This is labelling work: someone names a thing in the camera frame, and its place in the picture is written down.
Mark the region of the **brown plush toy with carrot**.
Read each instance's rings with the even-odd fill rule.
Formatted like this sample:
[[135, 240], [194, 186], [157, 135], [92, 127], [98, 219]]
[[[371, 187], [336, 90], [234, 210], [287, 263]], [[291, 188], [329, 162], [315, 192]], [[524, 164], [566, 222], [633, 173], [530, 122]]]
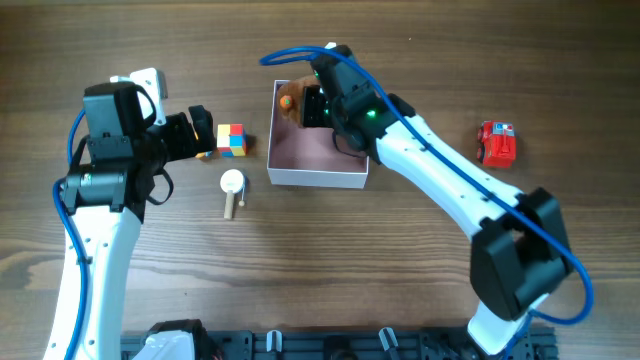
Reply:
[[276, 94], [278, 109], [282, 117], [302, 127], [301, 107], [304, 98], [304, 89], [319, 84], [315, 75], [307, 75], [282, 85]]

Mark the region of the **orange blue duck toy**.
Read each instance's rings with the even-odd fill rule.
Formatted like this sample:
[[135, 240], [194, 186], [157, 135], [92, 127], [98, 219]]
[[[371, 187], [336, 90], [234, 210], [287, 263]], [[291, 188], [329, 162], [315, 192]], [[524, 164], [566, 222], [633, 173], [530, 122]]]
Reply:
[[213, 155], [212, 151], [207, 151], [207, 152], [200, 152], [198, 154], [196, 154], [196, 158], [198, 159], [209, 159], [211, 158]]

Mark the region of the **colourful puzzle cube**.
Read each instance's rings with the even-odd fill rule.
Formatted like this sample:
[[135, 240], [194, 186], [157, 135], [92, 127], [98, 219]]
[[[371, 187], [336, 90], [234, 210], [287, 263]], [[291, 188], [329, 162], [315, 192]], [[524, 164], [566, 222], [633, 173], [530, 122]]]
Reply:
[[242, 124], [218, 124], [216, 146], [222, 157], [247, 155], [247, 136]]

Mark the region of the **white wooden rattle drum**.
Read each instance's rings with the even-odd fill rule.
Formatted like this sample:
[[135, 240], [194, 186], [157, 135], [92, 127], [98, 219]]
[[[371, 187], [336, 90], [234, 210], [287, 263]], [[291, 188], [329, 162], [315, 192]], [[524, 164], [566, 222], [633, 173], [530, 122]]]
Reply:
[[225, 220], [233, 218], [235, 208], [235, 196], [238, 193], [244, 193], [246, 177], [238, 169], [230, 169], [225, 171], [220, 178], [220, 187], [226, 194], [224, 215]]

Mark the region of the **red toy fire truck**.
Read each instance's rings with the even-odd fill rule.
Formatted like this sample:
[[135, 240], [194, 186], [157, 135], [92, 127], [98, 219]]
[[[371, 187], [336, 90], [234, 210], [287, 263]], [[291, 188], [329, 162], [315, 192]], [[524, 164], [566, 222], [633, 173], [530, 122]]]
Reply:
[[510, 168], [516, 159], [516, 136], [511, 123], [485, 121], [477, 133], [477, 159], [487, 167]]

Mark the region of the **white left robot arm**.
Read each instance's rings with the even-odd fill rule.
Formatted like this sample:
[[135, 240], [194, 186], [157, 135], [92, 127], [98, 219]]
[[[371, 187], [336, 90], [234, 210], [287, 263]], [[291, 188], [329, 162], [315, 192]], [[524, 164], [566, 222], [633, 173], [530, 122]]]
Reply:
[[165, 166], [215, 147], [213, 117], [201, 105], [160, 116], [160, 105], [134, 82], [86, 88], [67, 141], [68, 171], [52, 188], [65, 230], [65, 256], [47, 359], [116, 359], [127, 274], [154, 179]]

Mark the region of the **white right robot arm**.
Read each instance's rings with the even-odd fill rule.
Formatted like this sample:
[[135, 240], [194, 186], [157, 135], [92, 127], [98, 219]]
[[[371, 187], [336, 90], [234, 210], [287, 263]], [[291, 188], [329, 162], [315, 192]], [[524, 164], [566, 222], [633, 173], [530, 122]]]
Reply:
[[538, 305], [578, 268], [556, 199], [542, 188], [525, 194], [473, 165], [409, 104], [385, 93], [348, 47], [312, 47], [305, 58], [321, 93], [304, 107], [303, 124], [332, 129], [458, 224], [471, 242], [470, 280], [480, 300], [467, 325], [471, 350], [512, 356]]

